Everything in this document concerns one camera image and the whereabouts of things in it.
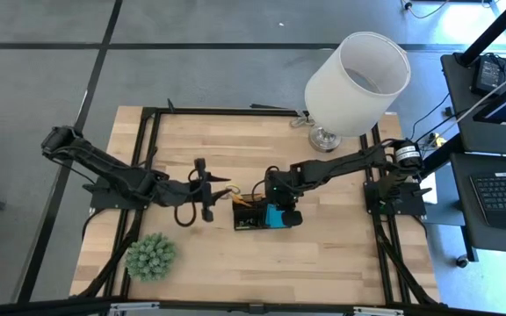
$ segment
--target white lampshade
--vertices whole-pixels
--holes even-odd
[[[405,51],[373,32],[347,37],[307,83],[307,110],[325,132],[367,133],[409,84]]]

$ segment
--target lamp base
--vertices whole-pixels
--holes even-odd
[[[323,127],[314,126],[309,131],[309,144],[322,153],[330,153],[341,143],[341,136],[325,132]]]

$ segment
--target floor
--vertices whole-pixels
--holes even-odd
[[[100,43],[114,2],[0,0],[0,42]],[[416,2],[414,9],[422,14],[437,6]],[[479,4],[450,3],[416,19],[397,1],[126,0],[112,43],[339,43],[352,32],[372,31],[400,44],[426,44],[408,52],[411,84],[390,108],[409,136],[413,122],[447,93],[440,55],[465,48],[452,45],[473,42],[494,19],[494,11]],[[506,45],[506,36],[495,43]],[[83,132],[105,147],[117,106],[165,106],[168,97],[181,107],[305,108],[307,79],[329,55],[308,49],[109,50]],[[0,199],[7,203],[0,212],[0,304],[15,299],[56,175],[57,167],[40,155],[40,142],[51,126],[76,121],[97,58],[95,49],[0,49]],[[416,134],[442,119],[435,112]],[[68,296],[90,200],[82,180],[69,177],[34,300]],[[428,232],[442,301],[506,312],[506,253],[479,251],[480,262],[457,269],[453,260],[464,253],[459,228],[428,226]]]

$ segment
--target small plant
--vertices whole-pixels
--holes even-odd
[[[133,242],[126,254],[126,267],[132,278],[157,281],[165,278],[175,259],[175,244],[161,233]]]

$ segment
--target wooden tabletop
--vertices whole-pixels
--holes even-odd
[[[118,110],[107,153],[129,163],[141,107]],[[307,126],[291,128],[287,117],[163,114],[153,168],[186,182],[193,160],[206,159],[206,169],[231,178],[244,193],[261,180],[268,166],[281,169],[309,159],[328,160],[360,149],[358,138],[343,138],[330,154],[315,152],[307,142]],[[395,114],[379,122],[382,139],[400,138]],[[144,140],[142,153],[148,142]],[[372,219],[365,211],[364,172],[340,176],[300,198],[304,223],[291,229],[236,232],[230,200],[213,208],[214,222],[198,215],[189,228],[178,226],[173,209],[152,205],[144,212],[141,237],[164,233],[176,243],[178,256],[166,279],[132,281],[129,297],[138,299],[271,302],[310,304],[384,303]],[[224,183],[214,184],[222,189]],[[191,217],[179,208],[181,221]],[[71,294],[89,285],[108,260],[119,211],[107,210],[87,227]],[[438,299],[423,228],[412,218],[396,217],[404,262],[421,286]],[[399,300],[394,265],[390,274]],[[114,294],[124,264],[120,264]]]

